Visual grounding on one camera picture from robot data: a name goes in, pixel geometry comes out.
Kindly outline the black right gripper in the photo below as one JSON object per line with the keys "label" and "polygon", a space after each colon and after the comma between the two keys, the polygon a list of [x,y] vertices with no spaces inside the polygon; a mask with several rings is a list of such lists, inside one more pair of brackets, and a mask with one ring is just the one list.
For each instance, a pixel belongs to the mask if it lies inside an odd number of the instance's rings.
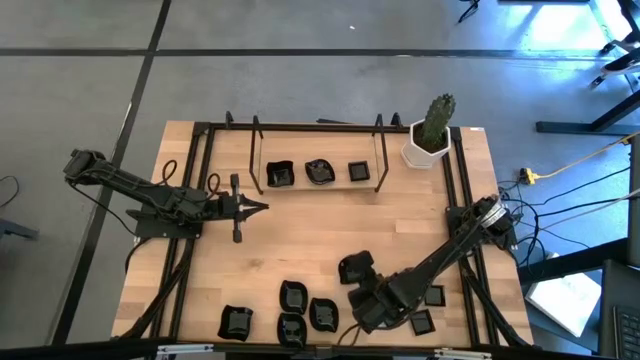
{"label": "black right gripper", "polygon": [[384,293],[384,278],[374,277],[349,291],[349,303],[357,324],[368,334],[381,325],[393,329],[407,315],[407,309]]}

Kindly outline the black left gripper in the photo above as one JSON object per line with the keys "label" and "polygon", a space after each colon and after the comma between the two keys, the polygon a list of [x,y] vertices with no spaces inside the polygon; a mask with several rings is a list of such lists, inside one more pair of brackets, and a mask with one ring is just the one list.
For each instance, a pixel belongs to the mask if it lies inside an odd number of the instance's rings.
{"label": "black left gripper", "polygon": [[[220,192],[218,201],[220,202],[220,213],[223,217],[233,221],[233,242],[241,243],[242,232],[240,229],[240,193],[239,193],[239,175],[233,173],[230,175],[231,192]],[[244,209],[244,215],[250,217],[260,211],[268,210],[269,205],[259,201],[251,200],[244,195],[244,206],[257,206]]]}

